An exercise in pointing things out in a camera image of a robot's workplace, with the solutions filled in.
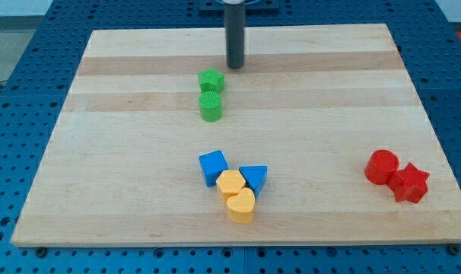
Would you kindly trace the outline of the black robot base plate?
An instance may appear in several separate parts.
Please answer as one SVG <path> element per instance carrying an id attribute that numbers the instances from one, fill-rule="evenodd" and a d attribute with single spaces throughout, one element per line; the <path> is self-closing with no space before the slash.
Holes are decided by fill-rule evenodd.
<path id="1" fill-rule="evenodd" d="M 279 0 L 245 0 L 246 11 L 279 11 Z M 221 0 L 197 0 L 200 14 L 222 14 L 224 2 Z"/>

